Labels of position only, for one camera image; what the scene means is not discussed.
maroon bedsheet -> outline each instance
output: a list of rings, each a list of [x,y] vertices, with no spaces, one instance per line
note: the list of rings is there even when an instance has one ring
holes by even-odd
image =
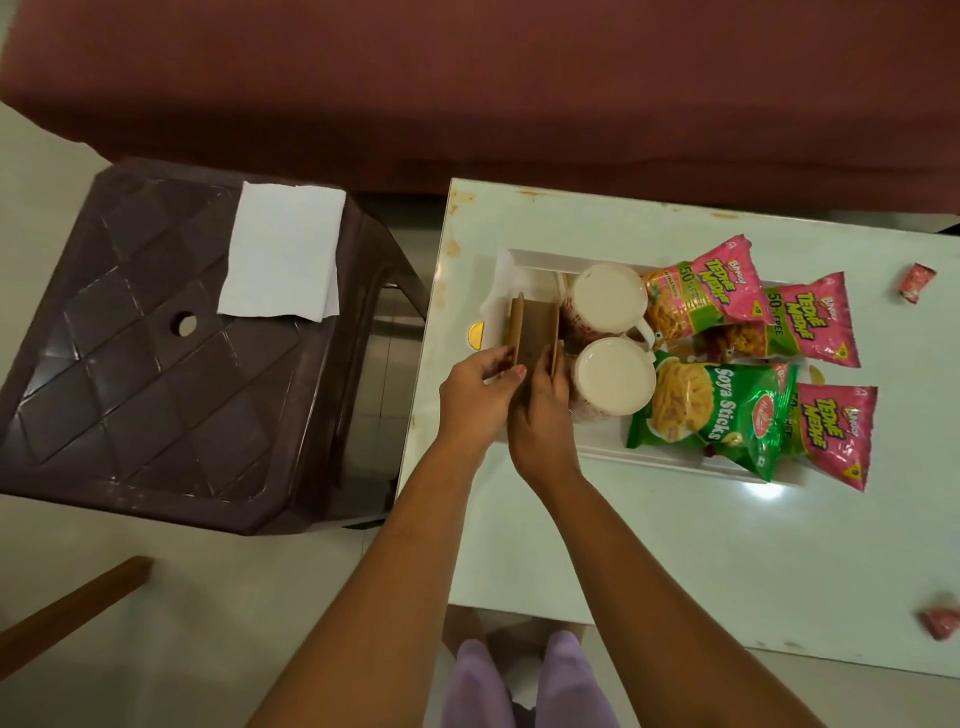
[[[948,0],[23,0],[0,99],[108,158],[960,210]]]

purple pants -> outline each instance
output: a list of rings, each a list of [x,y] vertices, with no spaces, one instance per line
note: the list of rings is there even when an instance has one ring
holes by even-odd
[[[537,707],[531,714],[511,701],[486,646],[467,640],[441,718],[442,728],[616,728],[619,723],[593,677],[587,655],[570,632],[555,632],[546,646]]]

green snack packet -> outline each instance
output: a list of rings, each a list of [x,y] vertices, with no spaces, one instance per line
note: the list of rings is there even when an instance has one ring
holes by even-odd
[[[657,353],[657,389],[630,423],[627,447],[689,443],[712,446],[764,480],[773,477],[796,364],[684,362]]]

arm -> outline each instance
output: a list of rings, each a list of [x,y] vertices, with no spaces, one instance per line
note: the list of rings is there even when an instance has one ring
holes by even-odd
[[[564,367],[541,359],[510,419],[517,471],[560,530],[597,629],[644,726],[819,726],[675,582],[580,473]]]
[[[507,419],[522,366],[479,352],[441,386],[440,432],[356,571],[250,726],[420,726],[473,475]]]

pink snack packet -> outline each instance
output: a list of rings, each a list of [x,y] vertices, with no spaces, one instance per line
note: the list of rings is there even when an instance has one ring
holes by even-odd
[[[860,366],[844,274],[765,290],[774,324],[737,324],[704,334],[711,358],[802,355],[842,367]]]
[[[774,324],[750,246],[736,235],[695,260],[645,274],[645,315],[657,338],[682,339],[741,322]]]
[[[858,491],[867,487],[876,387],[797,384],[783,433],[783,457],[809,458]]]

